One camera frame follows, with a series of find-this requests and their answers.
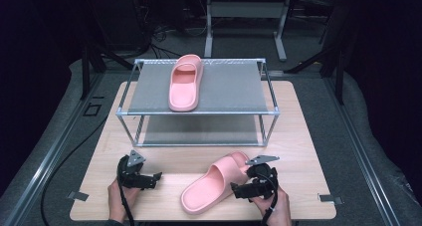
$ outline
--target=pink slide sandal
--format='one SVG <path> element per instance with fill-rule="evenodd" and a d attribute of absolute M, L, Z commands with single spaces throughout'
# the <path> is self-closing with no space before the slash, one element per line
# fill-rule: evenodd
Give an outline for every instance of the pink slide sandal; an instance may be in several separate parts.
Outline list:
<path fill-rule="evenodd" d="M 203 65 L 196 55 L 177 60 L 171 71 L 168 105 L 175 112 L 189 112 L 198 106 Z"/>
<path fill-rule="evenodd" d="M 231 182 L 245 184 L 249 179 L 247 160 L 245 153 L 235 151 L 214 162 L 205 175 L 183 191 L 183 209 L 188 214 L 201 214 L 232 194 Z"/>

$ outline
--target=gray carpet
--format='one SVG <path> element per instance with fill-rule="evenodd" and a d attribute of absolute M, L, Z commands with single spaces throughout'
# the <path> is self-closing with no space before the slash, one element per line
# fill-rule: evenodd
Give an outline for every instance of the gray carpet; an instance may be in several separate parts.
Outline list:
<path fill-rule="evenodd" d="M 304 24 L 301 21 L 291 22 L 288 26 L 284 43 L 288 60 L 281 63 L 275 51 L 271 28 L 254 27 L 254 31 L 236 31 L 235 34 L 225 34 L 225 27 L 214 32 L 213 58 L 266 58 L 268 67 L 273 71 L 281 71 L 295 66 L 320 49 L 317 44 L 319 26 Z M 248 22 L 258 26 L 261 22 Z M 203 55 L 204 35 L 191 36 L 177 32 L 168 32 L 167 38 L 155 44 L 161 48 L 176 52 L 180 55 L 193 53 Z M 144 59 L 155 59 L 153 51 L 139 56 Z M 58 110 L 46 129 L 43 137 L 33 150 L 31 156 L 10 184 L 0 201 L 0 224 L 4 225 L 18 200 L 24 193 L 32 177 L 42 163 L 49 149 L 62 134 L 67 122 L 78 105 L 84 105 L 78 114 L 75 126 L 67 137 L 66 146 L 58 158 L 61 162 L 69 152 L 78 146 L 92 131 L 102 124 L 108 115 L 110 106 L 119 85 L 128 79 L 128 70 L 108 61 L 108 70 L 105 74 L 92 74 L 98 86 L 85 101 L 79 101 L 82 93 L 81 62 L 77 61 L 70 66 L 73 77 L 67 93 L 58 107 Z M 356 160 L 353 144 L 348 130 L 340 117 L 340 112 L 331 97 L 332 89 L 327 87 L 330 80 L 318 77 L 320 65 L 315 64 L 297 76 L 281 76 L 277 80 L 291 81 L 296 89 L 303 109 L 311 136 L 316 147 L 322 170 L 326 177 L 332 195 L 343 199 L 344 204 L 337 205 L 337 215 L 332 220 L 301 221 L 299 225 L 386 225 L 376 202 L 368 187 L 366 178 Z M 352 123 L 359 135 L 365 151 L 371 160 L 373 168 L 385 189 L 385 194 L 397 215 L 401 225 L 420 225 L 422 209 L 413 200 L 411 191 L 406 187 L 405 178 L 385 156 L 382 147 L 372 136 L 367 122 L 366 106 L 361 92 L 355 81 L 348 75 L 344 78 L 344 108 L 352 119 Z M 91 104 L 101 106 L 98 114 L 84 115 Z M 85 171 L 101 134 L 101 127 L 76 150 L 58 170 L 51 181 L 45 198 L 45 212 L 50 225 L 103 225 L 104 222 L 74 222 L 69 213 L 73 201 L 67 199 L 70 191 L 78 191 L 84 178 Z M 43 225 L 41 218 L 41 195 L 35 195 L 36 200 L 32 207 L 24 214 L 23 225 Z M 193 223 L 155 223 L 155 225 L 193 225 Z M 195 225 L 228 225 L 226 223 L 195 223 Z"/>

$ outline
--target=human hand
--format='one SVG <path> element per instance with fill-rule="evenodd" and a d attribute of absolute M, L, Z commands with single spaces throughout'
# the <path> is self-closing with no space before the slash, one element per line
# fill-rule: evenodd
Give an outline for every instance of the human hand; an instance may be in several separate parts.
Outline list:
<path fill-rule="evenodd" d="M 126 188 L 122 186 L 124 197 L 126 198 L 129 209 L 132 208 L 136 200 L 139 188 Z M 120 190 L 118 189 L 118 182 L 115 179 L 111 185 L 108 186 L 108 219 L 123 223 L 126 217 L 126 210 L 121 202 Z"/>
<path fill-rule="evenodd" d="M 278 200 L 275 207 L 275 210 L 270 215 L 270 218 L 267 221 L 268 226 L 291 226 L 292 218 L 290 212 L 290 202 L 289 195 L 279 186 L 278 190 Z M 266 210 L 270 208 L 271 203 L 273 202 L 274 194 L 268 198 L 263 199 L 261 197 L 250 198 L 252 202 L 257 205 L 258 209 L 261 212 L 261 215 L 265 215 Z"/>

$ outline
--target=light wood surface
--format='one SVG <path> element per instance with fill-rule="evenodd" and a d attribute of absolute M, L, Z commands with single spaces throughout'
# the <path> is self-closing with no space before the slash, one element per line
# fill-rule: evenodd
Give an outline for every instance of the light wood surface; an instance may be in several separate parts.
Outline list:
<path fill-rule="evenodd" d="M 247 199 L 232 194 L 201 215 L 186 214 L 180 205 L 183 190 L 201 177 L 209 165 L 234 150 L 242 150 L 253 158 L 260 154 L 279 156 L 269 162 L 279 173 L 279 182 L 289 194 L 292 219 L 331 219 L 335 207 L 318 200 L 329 194 L 317 153 L 305 122 L 295 89 L 290 82 L 272 82 L 281 111 L 267 147 L 262 146 L 198 146 L 198 147 L 137 147 L 146 158 L 141 174 L 162 171 L 155 189 L 141 191 L 132 214 L 140 221 L 215 221 L 261 220 L 262 216 Z M 115 116 L 124 87 L 114 100 L 103 133 L 88 167 L 80 191 L 89 195 L 87 201 L 76 200 L 71 210 L 73 220 L 107 220 L 107 187 L 115 179 L 118 161 L 129 154 L 132 146 L 120 121 Z M 136 83 L 130 85 L 128 98 Z M 270 94 L 265 92 L 267 101 Z"/>

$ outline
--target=wooden tabletop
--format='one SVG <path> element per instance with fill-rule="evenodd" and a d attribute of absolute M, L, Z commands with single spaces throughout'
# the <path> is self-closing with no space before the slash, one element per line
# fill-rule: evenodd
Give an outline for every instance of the wooden tabletop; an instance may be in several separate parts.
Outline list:
<path fill-rule="evenodd" d="M 234 150 L 241 150 L 250 158 L 261 154 L 280 157 L 277 161 L 269 162 L 269 165 L 277 168 L 280 185 L 290 196 L 292 219 L 335 217 L 334 205 L 318 200 L 319 194 L 329 194 L 329 190 L 295 89 L 286 81 L 274 81 L 272 84 L 281 114 L 267 147 L 135 148 L 146 158 L 141 174 L 163 174 L 155 189 L 140 192 L 132 208 L 133 218 L 139 221 L 261 220 L 262 216 L 253 203 L 246 199 L 236 199 L 233 194 L 200 215 L 186 214 L 181 208 L 180 195 L 183 190 L 205 174 L 214 161 Z M 73 220 L 108 219 L 107 187 L 115 179 L 119 160 L 133 149 L 123 126 L 115 116 L 125 85 L 123 83 L 118 90 L 81 185 L 80 192 L 89 197 L 86 201 L 75 201 L 70 213 Z M 129 99 L 135 86 L 136 83 L 131 83 L 127 95 Z M 270 101 L 270 93 L 265 92 L 265 95 L 267 101 Z"/>

